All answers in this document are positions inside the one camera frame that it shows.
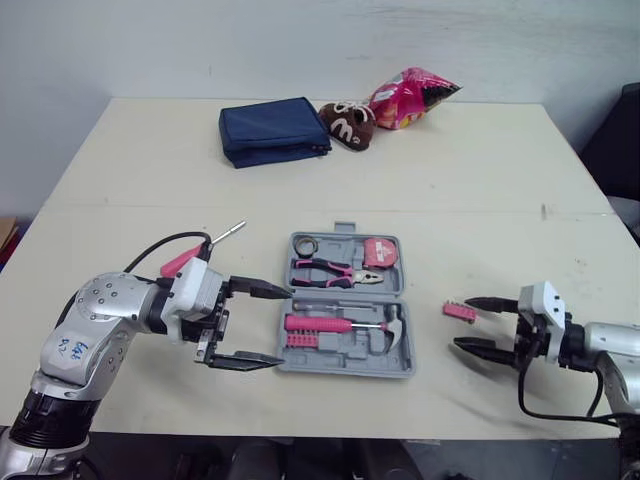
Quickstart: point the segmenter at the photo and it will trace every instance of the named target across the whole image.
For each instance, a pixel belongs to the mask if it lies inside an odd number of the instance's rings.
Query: gray floor
[[[211,451],[230,457],[244,440],[241,437],[95,433],[89,455],[106,479],[169,480],[173,478],[180,453]],[[618,449],[614,439],[409,442],[407,448],[425,480],[442,480],[456,473],[474,480],[618,478]]]

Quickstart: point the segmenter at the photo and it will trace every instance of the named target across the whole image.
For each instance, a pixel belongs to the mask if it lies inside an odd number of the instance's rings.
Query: hammer
[[[378,328],[383,332],[393,335],[389,350],[394,348],[402,338],[402,320],[398,318],[398,306],[389,306],[388,322],[372,324],[372,323],[353,323],[346,318],[336,317],[301,317],[298,315],[287,315],[284,322],[285,330],[313,330],[316,332],[334,332],[344,333],[350,332],[354,328]]]

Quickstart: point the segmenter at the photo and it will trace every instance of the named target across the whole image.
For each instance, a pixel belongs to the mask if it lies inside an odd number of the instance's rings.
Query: chip bag
[[[422,118],[460,87],[422,68],[403,70],[369,98],[379,127],[396,130]]]

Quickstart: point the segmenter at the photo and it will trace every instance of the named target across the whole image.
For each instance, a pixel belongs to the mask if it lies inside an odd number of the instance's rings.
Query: pink screwdriver handle
[[[284,321],[284,329],[343,333],[351,331],[351,322],[344,318],[287,315]]]
[[[175,277],[176,273],[178,273],[180,269],[184,267],[189,260],[191,260],[193,257],[198,255],[198,253],[200,253],[200,247],[202,247],[202,245],[198,245],[197,247],[192,248],[191,250],[187,250],[186,252],[178,255],[176,258],[174,258],[170,262],[165,263],[160,269],[160,274],[163,277],[169,277],[169,278]]]

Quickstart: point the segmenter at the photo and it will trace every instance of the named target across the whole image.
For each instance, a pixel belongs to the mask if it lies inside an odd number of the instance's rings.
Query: gray plastic toolbox
[[[351,288],[293,286],[292,279],[327,281],[335,277],[320,269],[295,268],[298,256],[294,245],[301,237],[317,241],[314,259],[349,264],[354,270],[363,269],[364,241],[385,238],[395,244],[398,260],[386,269],[366,268],[384,276],[381,283],[355,283]],[[409,311],[399,296],[404,290],[404,270],[400,242],[389,235],[355,233],[354,223],[337,222],[335,233],[296,232],[289,241],[286,282],[293,297],[284,302],[279,327],[278,355],[285,362],[279,366],[289,372],[335,373],[384,378],[408,378],[415,373],[415,350],[409,321]],[[394,348],[393,336],[378,328],[353,328],[344,333],[287,331],[288,315],[302,317],[338,317],[360,324],[386,324],[395,306],[402,332]],[[302,334],[304,339],[315,336],[314,346],[287,346],[289,334]]]

